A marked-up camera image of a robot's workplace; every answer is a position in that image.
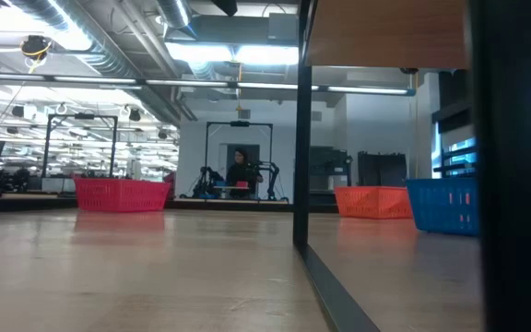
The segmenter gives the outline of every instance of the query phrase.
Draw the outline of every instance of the duct pipe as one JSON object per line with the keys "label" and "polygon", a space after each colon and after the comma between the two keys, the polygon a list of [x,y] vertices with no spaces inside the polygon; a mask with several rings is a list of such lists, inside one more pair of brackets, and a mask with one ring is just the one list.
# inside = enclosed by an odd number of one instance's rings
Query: duct pipe
{"label": "duct pipe", "polygon": [[190,24],[192,10],[187,0],[158,0],[159,13],[172,29],[181,29]]}
{"label": "duct pipe", "polygon": [[[10,0],[11,4],[21,9],[34,19],[48,23],[53,29],[63,32],[70,29],[69,20],[73,21],[81,33],[93,43],[92,52],[97,55],[82,56],[80,59],[103,76],[140,77],[138,69],[128,57],[100,27],[98,22],[74,0]],[[140,99],[145,107],[162,122],[178,124],[179,114],[170,104],[148,87],[128,93]]]}
{"label": "duct pipe", "polygon": [[138,22],[140,27],[147,34],[147,37],[151,40],[157,51],[159,51],[159,54],[161,55],[163,60],[165,60],[165,63],[169,66],[170,70],[172,71],[172,77],[178,77],[180,73],[178,73],[177,66],[173,62],[173,58],[171,58],[170,53],[167,51],[165,43],[163,43],[163,41],[160,41],[159,38],[157,38],[155,31],[148,25],[145,18],[143,18],[143,15],[140,13],[138,8],[133,4],[131,0],[124,0],[123,3],[126,9],[128,9],[128,11],[130,12],[130,14],[132,14],[136,22]]}
{"label": "duct pipe", "polygon": [[172,72],[168,69],[167,65],[163,61],[163,59],[160,57],[160,55],[157,53],[155,48],[148,42],[148,40],[143,36],[143,34],[140,32],[138,27],[135,25],[135,22],[126,14],[126,11],[124,11],[124,8],[120,4],[118,0],[112,0],[112,4],[114,6],[114,9],[116,10],[116,13],[120,15],[124,23],[126,23],[126,26],[128,26],[128,29],[130,29],[138,39],[138,41],[143,45],[145,50],[147,50],[148,54],[155,60],[159,68],[165,73],[166,75],[172,74]]}

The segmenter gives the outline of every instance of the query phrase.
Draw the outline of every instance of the plastic basket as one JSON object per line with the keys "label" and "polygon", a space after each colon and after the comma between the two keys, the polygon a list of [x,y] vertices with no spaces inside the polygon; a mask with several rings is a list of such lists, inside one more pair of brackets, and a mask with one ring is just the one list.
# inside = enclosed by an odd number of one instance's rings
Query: plastic basket
{"label": "plastic basket", "polygon": [[419,230],[478,235],[475,179],[408,180],[407,190]]}
{"label": "plastic basket", "polygon": [[104,212],[157,211],[171,184],[122,179],[75,179],[80,209]]}
{"label": "plastic basket", "polygon": [[371,219],[412,218],[406,188],[361,186],[337,187],[339,214]]}

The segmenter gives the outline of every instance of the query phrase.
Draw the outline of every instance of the red basket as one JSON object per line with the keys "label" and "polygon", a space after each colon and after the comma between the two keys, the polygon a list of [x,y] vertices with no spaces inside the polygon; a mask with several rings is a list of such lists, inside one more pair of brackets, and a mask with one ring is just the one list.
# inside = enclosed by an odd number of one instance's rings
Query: red basket
{"label": "red basket", "polygon": [[339,214],[372,219],[413,218],[406,188],[361,186],[337,187]]}
{"label": "red basket", "polygon": [[122,179],[75,179],[80,209],[104,212],[157,211],[171,184]]}

